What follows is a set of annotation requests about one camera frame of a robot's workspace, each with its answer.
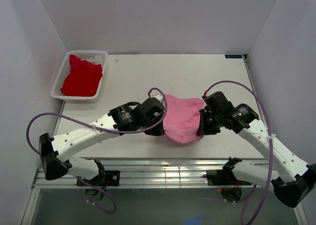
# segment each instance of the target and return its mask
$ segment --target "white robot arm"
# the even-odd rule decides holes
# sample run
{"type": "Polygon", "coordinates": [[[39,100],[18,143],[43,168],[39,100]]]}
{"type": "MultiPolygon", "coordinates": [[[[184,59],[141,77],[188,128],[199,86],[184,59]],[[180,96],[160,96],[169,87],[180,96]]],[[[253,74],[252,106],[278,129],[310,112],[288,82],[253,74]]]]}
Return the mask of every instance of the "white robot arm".
{"type": "MultiPolygon", "coordinates": [[[[85,179],[89,184],[102,186],[105,170],[97,160],[87,160],[74,155],[96,143],[120,136],[116,132],[135,132],[157,124],[163,116],[164,106],[160,96],[151,97],[142,104],[129,102],[121,105],[90,125],[62,135],[39,137],[39,155],[45,178],[55,180],[68,174],[85,179]]],[[[163,135],[162,123],[145,131],[147,135],[163,135]]]]}
{"type": "MultiPolygon", "coordinates": [[[[221,127],[233,130],[251,143],[267,160],[270,155],[268,130],[258,115],[245,104],[233,107],[220,91],[203,96],[206,108],[201,110],[198,135],[215,135],[221,127]]],[[[298,158],[275,136],[273,140],[273,167],[269,190],[289,207],[296,207],[316,184],[316,164],[309,165],[298,158]]],[[[265,187],[268,170],[243,162],[239,158],[230,159],[223,170],[211,175],[210,179],[221,182],[247,181],[265,187]]]]}

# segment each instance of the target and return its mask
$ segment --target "white enclosure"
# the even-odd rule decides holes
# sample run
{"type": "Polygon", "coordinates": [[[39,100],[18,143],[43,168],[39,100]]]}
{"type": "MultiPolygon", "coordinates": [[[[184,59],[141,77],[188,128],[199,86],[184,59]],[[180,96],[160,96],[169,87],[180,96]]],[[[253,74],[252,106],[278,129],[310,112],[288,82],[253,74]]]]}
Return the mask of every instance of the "white enclosure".
{"type": "MultiPolygon", "coordinates": [[[[273,131],[316,162],[315,0],[0,0],[0,13],[1,224],[22,220],[39,162],[25,129],[36,114],[59,111],[49,92],[70,50],[248,53],[273,131]]],[[[38,120],[32,142],[55,121],[38,120]]],[[[310,224],[315,201],[314,191],[303,202],[310,224]]]]}

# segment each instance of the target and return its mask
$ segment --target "pink fabric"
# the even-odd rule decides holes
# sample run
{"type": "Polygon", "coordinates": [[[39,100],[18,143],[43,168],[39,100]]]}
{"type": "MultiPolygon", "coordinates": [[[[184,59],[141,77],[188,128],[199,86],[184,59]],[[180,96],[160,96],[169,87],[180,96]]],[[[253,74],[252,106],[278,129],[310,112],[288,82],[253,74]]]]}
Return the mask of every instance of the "pink fabric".
{"type": "Polygon", "coordinates": [[[178,99],[166,94],[168,111],[163,120],[165,137],[179,143],[199,141],[197,136],[199,126],[199,111],[203,108],[204,100],[199,98],[178,99]]]}

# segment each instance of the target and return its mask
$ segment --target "white basket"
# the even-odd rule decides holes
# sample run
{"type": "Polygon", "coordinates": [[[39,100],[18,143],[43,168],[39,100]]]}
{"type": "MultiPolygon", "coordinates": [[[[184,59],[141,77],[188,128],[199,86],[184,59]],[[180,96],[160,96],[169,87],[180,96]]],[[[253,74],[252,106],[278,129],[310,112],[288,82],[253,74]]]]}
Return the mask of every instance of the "white basket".
{"type": "Polygon", "coordinates": [[[98,100],[98,95],[100,91],[100,87],[102,84],[102,80],[104,77],[104,71],[108,63],[108,53],[105,51],[97,51],[97,50],[73,50],[66,53],[63,62],[60,65],[57,76],[55,78],[53,87],[50,91],[50,95],[53,98],[62,99],[64,101],[79,101],[79,102],[96,102],[98,100]],[[89,62],[93,62],[94,64],[102,65],[102,73],[103,76],[99,82],[97,93],[94,96],[66,96],[62,94],[60,88],[63,87],[65,78],[70,73],[70,63],[69,63],[69,55],[75,55],[82,60],[87,60],[89,62]]]}

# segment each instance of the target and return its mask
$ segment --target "white tabletop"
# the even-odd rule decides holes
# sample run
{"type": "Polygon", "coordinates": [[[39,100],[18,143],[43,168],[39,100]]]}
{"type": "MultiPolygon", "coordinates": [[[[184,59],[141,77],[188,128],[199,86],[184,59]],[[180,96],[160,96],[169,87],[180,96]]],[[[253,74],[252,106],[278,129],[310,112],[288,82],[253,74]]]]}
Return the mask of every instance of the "white tabletop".
{"type": "MultiPolygon", "coordinates": [[[[90,123],[109,110],[130,101],[143,102],[151,87],[160,88],[178,98],[201,97],[220,80],[234,80],[251,87],[242,59],[225,59],[224,55],[155,54],[109,55],[97,103],[68,103],[63,114],[90,123]]],[[[253,96],[242,87],[220,84],[234,106],[248,104],[259,112],[253,96]]],[[[61,119],[57,134],[79,125],[61,119]]],[[[248,142],[234,132],[222,129],[217,135],[205,136],[199,142],[178,144],[165,137],[145,134],[123,135],[108,139],[77,154],[86,158],[263,158],[248,142]]]]}

